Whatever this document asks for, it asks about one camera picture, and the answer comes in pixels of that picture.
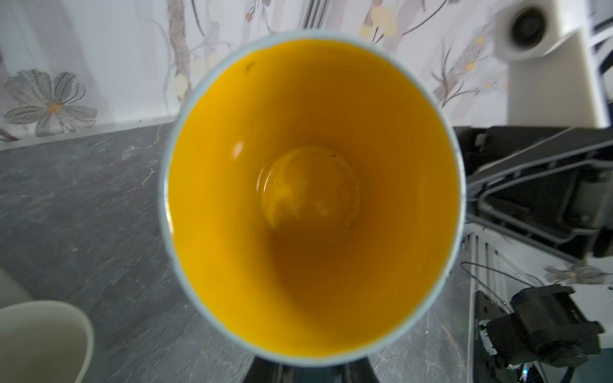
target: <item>dark speck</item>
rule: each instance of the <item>dark speck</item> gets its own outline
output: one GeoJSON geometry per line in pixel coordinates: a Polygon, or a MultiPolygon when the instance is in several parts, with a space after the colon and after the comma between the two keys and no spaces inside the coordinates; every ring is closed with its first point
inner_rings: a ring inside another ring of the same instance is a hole
{"type": "Polygon", "coordinates": [[[247,74],[249,72],[249,70],[256,64],[255,61],[251,61],[249,64],[247,64],[247,66],[245,67],[245,74],[247,74]]]}

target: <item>gray flower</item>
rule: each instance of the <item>gray flower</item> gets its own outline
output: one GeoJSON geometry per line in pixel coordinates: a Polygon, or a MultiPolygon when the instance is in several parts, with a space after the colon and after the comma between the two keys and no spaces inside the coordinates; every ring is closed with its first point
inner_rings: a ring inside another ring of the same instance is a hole
{"type": "Polygon", "coordinates": [[[607,275],[598,267],[589,266],[578,262],[570,266],[570,270],[559,270],[551,266],[545,266],[545,278],[551,283],[566,281],[568,284],[604,284],[607,275]]]}
{"type": "Polygon", "coordinates": [[[52,84],[48,74],[34,69],[23,70],[11,77],[4,87],[23,106],[6,112],[6,121],[11,124],[37,123],[37,136],[91,127],[96,121],[97,110],[71,105],[85,96],[85,87],[74,84],[74,78],[74,74],[63,72],[52,84]]]}

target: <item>cup rim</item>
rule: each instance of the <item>cup rim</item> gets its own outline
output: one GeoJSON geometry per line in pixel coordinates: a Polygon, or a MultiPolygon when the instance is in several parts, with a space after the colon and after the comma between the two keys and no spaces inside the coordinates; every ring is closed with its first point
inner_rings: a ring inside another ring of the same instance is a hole
{"type": "Polygon", "coordinates": [[[366,44],[365,42],[358,40],[354,37],[340,34],[338,32],[320,31],[320,30],[301,30],[301,31],[288,31],[280,32],[271,36],[263,37],[259,40],[251,42],[243,47],[238,48],[227,57],[225,57],[213,70],[206,74],[206,76],[200,81],[200,83],[194,88],[192,94],[188,97],[184,105],[181,107],[175,124],[169,134],[164,155],[162,157],[162,163],[160,168],[160,177],[158,180],[158,218],[162,230],[162,241],[166,252],[170,256],[173,264],[175,276],[177,276],[179,283],[181,284],[183,291],[185,291],[190,302],[194,304],[197,310],[206,318],[209,323],[213,324],[217,331],[224,333],[233,342],[238,343],[241,347],[245,348],[262,358],[271,360],[274,362],[301,366],[301,367],[324,367],[332,365],[341,365],[344,363],[352,362],[354,360],[363,358],[367,355],[373,354],[378,350],[394,343],[404,333],[411,329],[415,323],[428,311],[432,306],[440,292],[443,290],[444,284],[449,276],[451,268],[455,264],[458,250],[460,247],[460,238],[462,236],[462,229],[465,220],[466,211],[466,181],[464,174],[464,163],[462,159],[462,152],[455,136],[455,132],[451,126],[451,123],[447,117],[443,114],[442,109],[436,104],[433,95],[428,91],[423,83],[414,76],[407,68],[405,68],[398,60],[393,58],[390,54],[384,52],[382,49],[366,44]],[[447,140],[453,151],[455,157],[455,169],[457,173],[458,182],[458,214],[456,229],[454,237],[452,239],[451,248],[447,255],[443,268],[432,284],[426,295],[417,304],[417,306],[409,313],[395,328],[386,334],[380,336],[378,339],[371,341],[370,343],[353,349],[348,352],[342,352],[337,354],[331,354],[322,357],[296,357],[291,355],[280,354],[272,352],[247,342],[237,334],[230,331],[204,304],[202,299],[198,296],[193,286],[189,282],[185,271],[181,267],[181,261],[177,256],[177,252],[174,247],[173,240],[173,226],[172,218],[170,216],[170,206],[168,201],[168,179],[170,175],[170,164],[172,162],[172,156],[175,151],[177,140],[183,130],[183,126],[187,121],[191,110],[196,106],[200,98],[208,91],[212,84],[223,74],[226,69],[235,64],[238,60],[262,49],[274,47],[275,45],[283,44],[296,40],[329,40],[334,42],[343,42],[364,49],[376,56],[379,56],[383,60],[387,61],[391,66],[396,68],[405,78],[407,78],[421,93],[421,95],[428,101],[430,106],[436,112],[437,117],[444,126],[447,134],[447,140]]]}
{"type": "Polygon", "coordinates": [[[16,303],[14,305],[6,306],[0,308],[0,316],[5,313],[11,313],[14,311],[19,311],[24,308],[28,308],[30,306],[39,306],[39,307],[54,307],[61,308],[65,311],[70,312],[72,315],[77,317],[83,325],[83,330],[85,331],[85,356],[83,357],[83,362],[81,364],[81,368],[78,372],[77,377],[75,378],[75,383],[79,383],[85,377],[89,365],[91,364],[91,359],[94,355],[94,343],[96,341],[94,335],[94,326],[91,324],[89,317],[78,307],[71,305],[70,303],[56,301],[56,300],[33,300],[27,302],[16,303]]]}

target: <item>countertop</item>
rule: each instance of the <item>countertop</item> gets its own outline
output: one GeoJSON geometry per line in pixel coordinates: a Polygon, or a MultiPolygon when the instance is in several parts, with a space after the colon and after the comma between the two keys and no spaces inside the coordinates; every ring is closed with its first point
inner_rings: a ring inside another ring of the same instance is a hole
{"type": "MultiPolygon", "coordinates": [[[[169,130],[0,152],[0,268],[34,299],[89,315],[109,382],[240,382],[253,356],[198,314],[162,245],[156,189],[169,130]]],[[[469,296],[456,266],[427,314],[370,356],[381,383],[466,382],[469,296]]]]}

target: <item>yellow inner wall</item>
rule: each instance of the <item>yellow inner wall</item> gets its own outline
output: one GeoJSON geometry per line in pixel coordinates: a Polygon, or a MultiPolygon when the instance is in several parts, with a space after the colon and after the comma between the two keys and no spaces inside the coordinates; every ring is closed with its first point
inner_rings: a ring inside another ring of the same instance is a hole
{"type": "Polygon", "coordinates": [[[434,109],[373,53],[329,40],[256,51],[178,138],[175,249],[245,341],[294,357],[353,351],[441,277],[459,214],[454,161],[434,109]]]}

